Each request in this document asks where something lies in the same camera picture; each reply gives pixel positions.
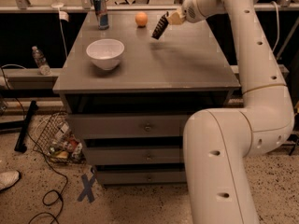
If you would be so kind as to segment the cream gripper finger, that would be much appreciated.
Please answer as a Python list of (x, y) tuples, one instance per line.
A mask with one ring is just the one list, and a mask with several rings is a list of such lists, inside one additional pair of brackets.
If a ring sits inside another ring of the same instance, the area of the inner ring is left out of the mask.
[(170, 25), (181, 25), (183, 22), (185, 22), (185, 16), (181, 11), (176, 10), (167, 16), (167, 20)]

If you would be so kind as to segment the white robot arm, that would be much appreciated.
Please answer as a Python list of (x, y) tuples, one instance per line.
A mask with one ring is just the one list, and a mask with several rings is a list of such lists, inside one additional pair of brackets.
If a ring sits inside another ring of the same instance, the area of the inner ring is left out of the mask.
[(292, 99), (256, 15), (257, 1), (185, 0), (168, 18), (176, 25), (227, 14), (242, 86), (242, 107), (201, 110), (185, 124), (193, 224), (259, 224), (243, 159), (281, 146), (293, 129)]

